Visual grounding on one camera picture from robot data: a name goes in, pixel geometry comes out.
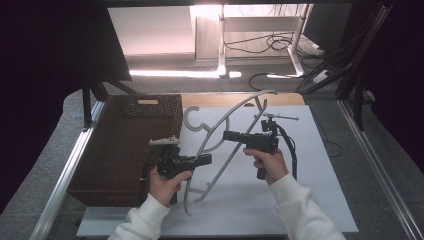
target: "brown basket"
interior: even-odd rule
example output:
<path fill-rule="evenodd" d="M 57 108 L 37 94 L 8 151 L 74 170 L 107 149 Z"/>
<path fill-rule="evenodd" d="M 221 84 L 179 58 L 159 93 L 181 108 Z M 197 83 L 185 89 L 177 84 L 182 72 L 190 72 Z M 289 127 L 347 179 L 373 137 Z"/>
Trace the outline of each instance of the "brown basket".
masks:
<path fill-rule="evenodd" d="M 139 206 L 140 177 L 152 149 L 148 142 L 179 138 L 182 119 L 181 95 L 111 96 L 68 193 L 87 206 Z"/>

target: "white sleeve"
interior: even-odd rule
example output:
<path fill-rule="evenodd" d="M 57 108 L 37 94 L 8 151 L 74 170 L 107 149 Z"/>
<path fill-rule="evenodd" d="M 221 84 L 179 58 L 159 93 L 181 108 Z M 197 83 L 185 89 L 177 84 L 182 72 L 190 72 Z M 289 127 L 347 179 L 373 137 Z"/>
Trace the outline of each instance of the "white sleeve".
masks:
<path fill-rule="evenodd" d="M 316 203 L 310 188 L 297 183 L 290 173 L 269 186 L 277 200 L 277 213 L 290 239 L 345 239 Z"/>
<path fill-rule="evenodd" d="M 108 240 L 158 239 L 161 235 L 160 225 L 169 211 L 149 194 L 140 208 L 128 212 L 125 222 L 118 225 Z"/>

